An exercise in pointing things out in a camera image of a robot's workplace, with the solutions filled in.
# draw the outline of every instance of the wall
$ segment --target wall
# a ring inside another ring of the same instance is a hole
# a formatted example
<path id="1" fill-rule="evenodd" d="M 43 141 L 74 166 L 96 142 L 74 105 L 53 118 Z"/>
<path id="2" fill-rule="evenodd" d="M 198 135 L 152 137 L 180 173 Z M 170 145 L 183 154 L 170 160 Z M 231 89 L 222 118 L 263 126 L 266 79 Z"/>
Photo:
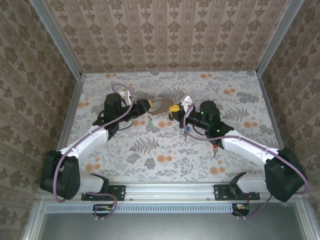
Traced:
<path id="1" fill-rule="evenodd" d="M 304 1 L 262 77 L 282 139 L 306 170 L 320 219 L 320 1 Z"/>
<path id="2" fill-rule="evenodd" d="M 289 0 L 46 0 L 83 72 L 255 69 Z"/>
<path id="3" fill-rule="evenodd" d="M 75 80 L 27 0 L 0 0 L 0 239 L 19 239 Z"/>

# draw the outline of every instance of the gray panel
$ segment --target gray panel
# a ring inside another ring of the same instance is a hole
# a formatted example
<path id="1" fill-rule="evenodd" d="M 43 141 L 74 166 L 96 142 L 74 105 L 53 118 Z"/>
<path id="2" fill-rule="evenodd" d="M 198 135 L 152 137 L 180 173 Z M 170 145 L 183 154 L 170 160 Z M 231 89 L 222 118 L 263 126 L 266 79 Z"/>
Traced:
<path id="1" fill-rule="evenodd" d="M 40 240 L 305 240 L 295 203 L 272 203 L 255 217 L 226 213 L 46 214 Z"/>

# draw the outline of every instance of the purple cable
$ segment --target purple cable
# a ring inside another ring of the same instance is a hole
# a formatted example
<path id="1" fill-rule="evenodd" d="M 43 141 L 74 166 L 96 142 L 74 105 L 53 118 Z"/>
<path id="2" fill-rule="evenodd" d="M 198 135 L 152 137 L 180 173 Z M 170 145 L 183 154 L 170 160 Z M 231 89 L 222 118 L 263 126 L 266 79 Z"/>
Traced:
<path id="1" fill-rule="evenodd" d="M 244 218 L 253 217 L 254 215 L 257 215 L 270 202 L 271 198 L 272 198 L 272 195 L 269 196 L 269 198 L 265 201 L 265 203 L 257 211 L 255 211 L 254 213 L 251 213 L 247 216 L 243 216 L 241 213 L 239 213 L 238 211 L 235 211 L 235 210 L 233 210 L 233 212 L 238 214 L 241 217 L 244 217 Z"/>
<path id="2" fill-rule="evenodd" d="M 69 153 L 71 153 L 71 151 L 72 151 L 74 148 L 76 148 L 80 143 L 82 143 L 86 138 L 88 138 L 89 136 L 91 136 L 91 134 L 94 134 L 95 132 L 99 131 L 100 129 L 103 129 L 103 128 L 105 128 L 105 127 L 107 127 L 107 126 L 109 126 L 109 125 L 117 122 L 118 120 L 124 118 L 124 117 L 130 112 L 130 110 L 132 109 L 132 107 L 133 107 L 133 105 L 134 105 L 134 96 L 133 96 L 131 90 L 129 89 L 129 87 L 127 87 L 126 85 L 124 85 L 124 84 L 122 84 L 122 83 L 115 83 L 115 84 L 112 85 L 112 90 L 113 90 L 114 92 L 115 92 L 115 90 L 114 90 L 114 87 L 115 87 L 115 86 L 123 86 L 123 87 L 125 87 L 125 88 L 129 91 L 129 93 L 130 93 L 130 95 L 131 95 L 131 97 L 132 97 L 132 99 L 131 99 L 131 104 L 130 104 L 128 110 L 127 110 L 124 114 L 122 114 L 121 116 L 117 117 L 116 119 L 114 119 L 114 120 L 112 120 L 112 121 L 110 121 L 110 122 L 107 122 L 106 124 L 104 124 L 104 125 L 96 128 L 96 129 L 93 130 L 91 133 L 88 133 L 88 134 L 84 135 L 79 141 L 77 141 L 74 145 L 72 145 L 72 146 L 62 155 L 62 157 L 60 158 L 58 164 L 56 165 L 55 172 L 54 172 L 54 176 L 53 176 L 53 196 L 54 196 L 54 199 L 55 199 L 58 203 L 63 203 L 63 202 L 66 200 L 66 199 L 62 199 L 62 200 L 59 199 L 59 198 L 58 198 L 58 195 L 57 195 L 57 179 L 58 179 L 58 173 L 59 173 L 59 169 L 60 169 L 60 167 L 61 167 L 61 164 L 63 163 L 63 161 L 64 161 L 64 159 L 66 158 L 66 156 L 67 156 Z"/>
<path id="3" fill-rule="evenodd" d="M 239 139 L 239 140 L 242 140 L 248 144 L 251 144 L 252 146 L 258 148 L 258 149 L 261 149 L 263 151 L 265 151 L 266 153 L 268 154 L 271 154 L 272 156 L 276 157 L 277 159 L 279 159 L 281 162 L 283 162 L 284 164 L 288 165 L 290 168 L 292 168 L 303 180 L 304 184 L 305 184 L 305 189 L 304 191 L 301 191 L 301 192 L 296 192 L 295 194 L 297 195 L 303 195 L 303 194 L 306 194 L 309 192 L 309 183 L 308 183 L 308 180 L 306 179 L 306 177 L 295 167 L 293 166 L 290 162 L 288 162 L 287 160 L 283 159 L 281 156 L 275 154 L 274 152 L 270 151 L 270 150 L 266 150 L 264 147 L 256 144 L 255 142 L 249 140 L 249 139 L 246 139 L 246 138 L 241 138 L 239 136 L 219 136 L 219 137 L 213 137 L 213 138 L 199 138 L 199 137 L 196 137 L 196 136 L 193 136 L 191 135 L 188 130 L 187 130 L 187 126 L 186 126 L 186 121 L 187 121 L 187 117 L 189 116 L 189 114 L 191 113 L 191 111 L 193 110 L 194 108 L 194 103 L 192 103 L 191 105 L 188 106 L 188 110 L 186 111 L 184 117 L 183 117 L 183 128 L 184 128 L 184 131 L 186 132 L 186 134 L 188 134 L 191 138 L 195 139 L 195 140 L 198 140 L 198 141 L 212 141 L 212 140 L 219 140 L 219 139 Z"/>
<path id="4" fill-rule="evenodd" d="M 114 200 L 114 206 L 113 208 L 111 209 L 111 211 L 108 213 L 108 215 L 104 216 L 104 218 L 108 218 L 110 217 L 114 211 L 116 210 L 116 207 L 118 205 L 118 200 L 115 196 L 111 195 L 111 194 L 108 194 L 108 193 L 95 193 L 95 192 L 87 192 L 86 194 L 89 194 L 89 195 L 93 195 L 93 196 L 108 196 L 108 197 L 111 197 L 113 200 Z M 94 212 L 93 212 L 93 215 L 96 217 L 96 218 L 101 218 L 99 216 L 97 216 L 97 210 L 100 209 L 100 208 L 103 208 L 104 206 L 97 206 L 95 209 L 94 209 Z"/>

